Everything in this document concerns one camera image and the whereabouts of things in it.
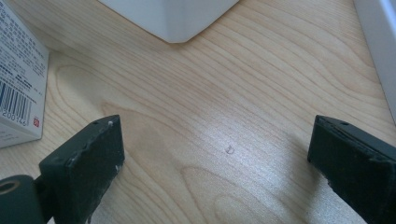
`white box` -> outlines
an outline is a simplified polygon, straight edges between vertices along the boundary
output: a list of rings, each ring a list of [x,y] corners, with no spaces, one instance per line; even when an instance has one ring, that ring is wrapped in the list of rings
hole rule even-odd
[[[396,0],[355,0],[355,7],[396,122]]]
[[[203,31],[238,0],[100,0],[126,19],[169,43]]]
[[[0,0],[0,147],[41,138],[49,52]]]

